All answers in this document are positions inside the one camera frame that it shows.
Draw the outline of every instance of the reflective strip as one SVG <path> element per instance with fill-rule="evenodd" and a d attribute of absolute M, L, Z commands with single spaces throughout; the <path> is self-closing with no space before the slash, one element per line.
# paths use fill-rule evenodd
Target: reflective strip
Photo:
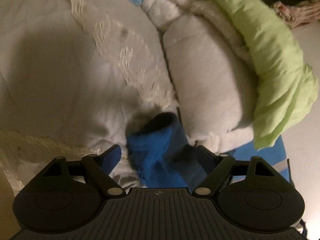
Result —
<path fill-rule="evenodd" d="M 280 173 L 281 171 L 284 171 L 286 168 L 288 168 L 288 161 L 287 159 L 284 159 L 278 162 L 277 164 L 273 165 L 272 167 Z"/>

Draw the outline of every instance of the metal pivot rivet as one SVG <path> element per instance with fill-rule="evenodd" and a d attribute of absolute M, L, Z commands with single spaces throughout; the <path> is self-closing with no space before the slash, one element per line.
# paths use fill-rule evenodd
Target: metal pivot rivet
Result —
<path fill-rule="evenodd" d="M 107 192 L 109 195 L 118 196 L 118 195 L 122 194 L 123 190 L 118 187 L 112 187 L 112 188 L 108 189 Z"/>
<path fill-rule="evenodd" d="M 199 187 L 196 189 L 196 193 L 198 195 L 209 195 L 211 193 L 211 190 L 207 187 Z"/>

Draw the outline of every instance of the ribbed black surface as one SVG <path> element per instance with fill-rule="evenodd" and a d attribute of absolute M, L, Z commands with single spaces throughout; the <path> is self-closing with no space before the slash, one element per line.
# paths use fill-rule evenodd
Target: ribbed black surface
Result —
<path fill-rule="evenodd" d="M 22 230 L 14 240 L 302 240 L 295 229 L 257 234 L 226 221 L 209 199 L 186 189 L 137 189 L 108 200 L 100 214 L 80 229 L 63 234 Z"/>

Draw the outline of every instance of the white wall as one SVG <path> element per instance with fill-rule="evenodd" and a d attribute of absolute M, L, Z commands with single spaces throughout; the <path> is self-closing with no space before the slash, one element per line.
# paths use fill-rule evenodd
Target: white wall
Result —
<path fill-rule="evenodd" d="M 320 23 L 293 30 L 305 55 L 320 78 Z M 283 134 L 287 156 L 290 158 L 292 179 L 303 196 L 310 240 L 320 239 L 320 99 L 305 119 Z"/>

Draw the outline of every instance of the logo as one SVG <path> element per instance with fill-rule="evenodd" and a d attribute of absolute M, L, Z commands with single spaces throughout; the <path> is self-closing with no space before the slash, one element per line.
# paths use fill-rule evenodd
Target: logo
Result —
<path fill-rule="evenodd" d="M 158 190 L 158 191 L 156 191 L 155 192 L 155 194 L 157 195 L 157 196 L 160 196 L 160 194 L 163 194 L 164 192 L 162 192 L 161 190 Z"/>

